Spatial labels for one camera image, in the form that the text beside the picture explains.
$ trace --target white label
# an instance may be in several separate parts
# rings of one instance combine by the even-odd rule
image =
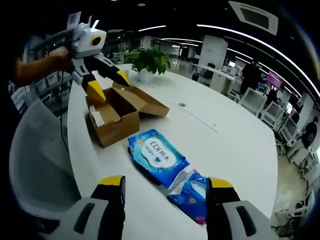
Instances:
[[[170,168],[177,161],[175,155],[166,149],[159,139],[154,137],[144,142],[141,154],[153,168]]]
[[[102,116],[101,116],[100,112],[98,112],[98,111],[93,112],[92,113],[92,117],[93,117],[97,127],[100,127],[100,126],[105,124],[104,120],[102,119]]]
[[[91,114],[94,113],[96,111],[95,106],[93,106],[93,105],[89,106],[89,111]]]

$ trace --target cable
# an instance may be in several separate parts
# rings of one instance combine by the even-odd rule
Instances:
[[[62,132],[62,85],[64,83],[64,72],[61,74],[61,85],[60,85],[60,133],[61,133],[61,138],[64,144],[64,147],[66,151],[69,153],[69,149],[67,147],[63,132]]]

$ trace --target green plant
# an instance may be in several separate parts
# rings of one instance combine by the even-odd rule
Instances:
[[[137,48],[128,52],[124,57],[124,63],[132,64],[132,70],[140,72],[146,69],[148,72],[155,74],[164,74],[167,69],[171,68],[172,61],[169,57],[153,48]]]

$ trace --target air vent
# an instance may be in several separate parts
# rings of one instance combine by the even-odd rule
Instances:
[[[241,22],[263,29],[277,35],[278,17],[270,12],[242,2],[229,1],[235,14]]]

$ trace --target white flower pot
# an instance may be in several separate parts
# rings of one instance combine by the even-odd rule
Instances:
[[[138,72],[137,80],[141,83],[148,83],[154,78],[154,74],[151,71],[147,71],[147,69],[143,68],[140,72]]]

